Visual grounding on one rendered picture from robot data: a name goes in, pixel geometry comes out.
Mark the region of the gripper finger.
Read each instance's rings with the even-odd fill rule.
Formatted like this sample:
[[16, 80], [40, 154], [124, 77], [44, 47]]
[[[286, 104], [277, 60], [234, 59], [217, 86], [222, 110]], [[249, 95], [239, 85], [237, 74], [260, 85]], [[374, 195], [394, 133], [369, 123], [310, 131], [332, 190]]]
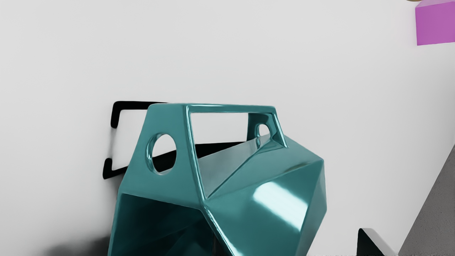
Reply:
[[357, 256], [398, 256], [388, 243], [372, 228], [360, 228]]

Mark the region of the teal faceted mug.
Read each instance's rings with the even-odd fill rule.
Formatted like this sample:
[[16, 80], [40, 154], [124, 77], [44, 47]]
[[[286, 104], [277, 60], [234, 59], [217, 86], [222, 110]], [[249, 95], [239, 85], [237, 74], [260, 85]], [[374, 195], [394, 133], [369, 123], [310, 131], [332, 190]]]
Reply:
[[[146, 118], [119, 186], [108, 256], [306, 256], [327, 210], [322, 158], [272, 106], [115, 102]], [[196, 144], [193, 113], [247, 113], [244, 142]]]

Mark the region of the magenta block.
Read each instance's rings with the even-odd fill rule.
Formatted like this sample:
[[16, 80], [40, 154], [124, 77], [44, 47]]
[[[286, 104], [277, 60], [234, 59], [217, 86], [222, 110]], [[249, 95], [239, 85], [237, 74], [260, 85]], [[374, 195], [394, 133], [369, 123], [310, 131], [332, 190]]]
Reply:
[[415, 17], [418, 46], [455, 42], [455, 0], [422, 0]]

